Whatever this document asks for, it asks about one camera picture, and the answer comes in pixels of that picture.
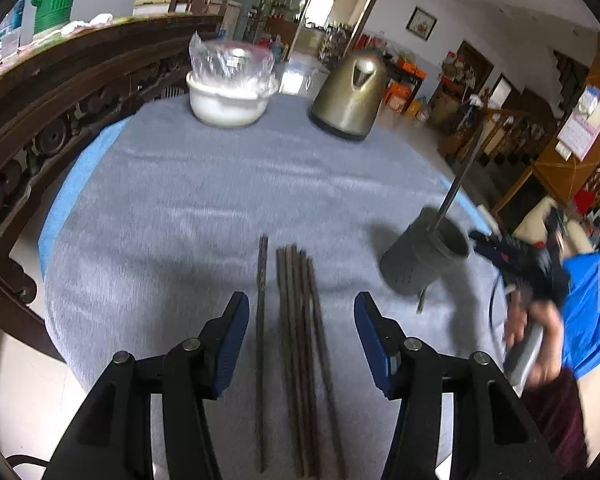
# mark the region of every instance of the maroon sleeve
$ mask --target maroon sleeve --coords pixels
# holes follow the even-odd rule
[[[586,469],[582,407],[571,370],[563,368],[551,383],[525,389],[522,402],[549,444],[562,474]]]

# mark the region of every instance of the metal rod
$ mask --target metal rod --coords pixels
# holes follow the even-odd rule
[[[331,427],[331,440],[333,441],[333,450],[336,455],[336,467],[338,469],[338,478],[345,480],[347,478],[347,463],[344,459],[344,450],[340,438],[340,427],[338,424],[338,413],[336,410],[336,401],[333,393],[333,378],[331,377],[331,365],[329,362],[329,353],[327,349],[327,339],[324,333],[322,323],[322,307],[320,306],[320,297],[318,296],[318,287],[315,280],[314,262],[311,258],[307,259],[309,271],[309,285],[314,302],[314,332],[315,342],[318,351],[318,363],[320,364],[320,374],[324,384],[324,390],[327,399],[327,413],[329,416],[329,425]]]
[[[423,288],[420,291],[420,297],[418,298],[418,308],[416,310],[416,314],[422,314],[422,309],[424,308],[424,297],[427,295],[427,287]]]
[[[306,252],[300,251],[300,271],[302,277],[302,319],[304,321],[305,351],[308,379],[308,421],[309,421],[309,456],[312,462],[312,476],[320,478],[320,454],[318,453],[318,429],[315,407],[315,378],[314,378],[314,350],[311,334],[311,291],[309,286],[309,267]]]
[[[302,459],[300,457],[300,435],[298,432],[298,416],[296,413],[296,395],[293,379],[293,359],[291,358],[290,327],[288,318],[288,303],[286,291],[286,253],[284,249],[276,251],[278,264],[278,288],[280,290],[280,333],[282,334],[282,355],[285,368],[286,410],[289,416],[291,437],[294,448],[294,465],[296,476],[302,476]]]
[[[302,463],[302,478],[307,476],[308,471],[308,456],[306,450],[306,437],[304,434],[304,423],[302,421],[302,384],[300,352],[298,348],[298,319],[296,317],[296,285],[294,283],[294,253],[297,253],[296,246],[287,246],[285,249],[286,256],[286,297],[287,311],[289,319],[289,342],[291,348],[292,377],[294,385],[294,399],[296,402],[296,415],[298,421],[298,437],[300,459]]]
[[[442,205],[440,206],[440,209],[438,209],[436,217],[433,219],[433,222],[429,227],[429,231],[435,231],[438,228],[446,212],[449,210],[451,203],[458,194],[460,185],[464,180],[464,176],[469,170],[469,166],[471,166],[471,163],[474,161],[474,158],[477,155],[478,150],[480,149],[480,138],[482,137],[483,130],[481,126],[482,124],[478,126],[478,128],[475,131],[474,138],[471,139],[471,145],[469,146],[467,154],[464,156],[464,160],[462,160],[462,166],[460,167],[460,171],[458,171],[458,174],[456,175],[453,184],[451,184],[451,187],[449,188],[449,191],[447,192],[445,199]]]
[[[266,468],[264,449],[264,399],[263,399],[263,376],[264,376],[264,294],[267,283],[267,248],[269,238],[266,235],[260,237],[260,248],[258,251],[258,307],[256,309],[256,459],[258,471],[263,473]]]
[[[312,476],[313,463],[311,456],[311,427],[309,422],[309,377],[306,361],[306,333],[304,329],[304,304],[302,298],[302,281],[300,271],[300,254],[298,248],[291,246],[292,251],[292,269],[294,274],[294,303],[296,320],[296,341],[298,342],[298,385],[300,389],[300,427],[302,428],[304,439],[302,441],[302,455],[306,464],[306,475]]]

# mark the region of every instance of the plastic bag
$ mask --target plastic bag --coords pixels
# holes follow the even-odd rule
[[[236,98],[270,94],[275,76],[273,54],[241,41],[202,41],[196,33],[189,42],[191,75],[197,85]]]

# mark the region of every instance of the gray cylindrical container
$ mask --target gray cylindrical container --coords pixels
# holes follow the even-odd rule
[[[380,258],[380,273],[398,294],[418,294],[469,256],[466,235],[446,216],[434,232],[428,230],[436,212],[424,207]]]

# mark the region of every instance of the framed painting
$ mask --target framed painting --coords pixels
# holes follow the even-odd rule
[[[433,27],[436,26],[438,19],[433,17],[428,12],[425,12],[420,7],[416,7],[413,11],[411,19],[407,24],[407,30],[416,36],[421,37],[424,41],[429,39]]]

